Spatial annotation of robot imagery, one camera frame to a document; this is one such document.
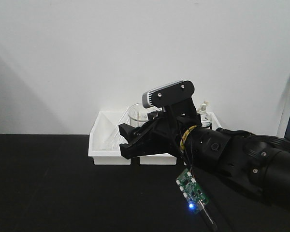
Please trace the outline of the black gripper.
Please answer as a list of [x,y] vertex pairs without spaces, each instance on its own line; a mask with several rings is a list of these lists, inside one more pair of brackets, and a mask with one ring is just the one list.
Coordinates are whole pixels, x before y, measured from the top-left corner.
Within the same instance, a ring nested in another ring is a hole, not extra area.
[[[184,133],[191,127],[201,126],[201,117],[196,111],[191,98],[163,107],[162,116],[151,123],[153,128],[145,136],[143,143],[120,144],[121,156],[129,160],[135,157],[170,154],[182,157],[180,143]],[[118,126],[119,134],[125,139],[135,137],[141,127],[122,123]]]

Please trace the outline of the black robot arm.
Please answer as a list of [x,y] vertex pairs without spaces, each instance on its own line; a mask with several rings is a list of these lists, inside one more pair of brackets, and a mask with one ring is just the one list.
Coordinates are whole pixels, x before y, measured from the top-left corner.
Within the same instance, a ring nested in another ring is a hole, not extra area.
[[290,211],[290,142],[202,126],[192,99],[151,112],[141,127],[119,125],[126,159],[167,153],[213,174],[234,191]]

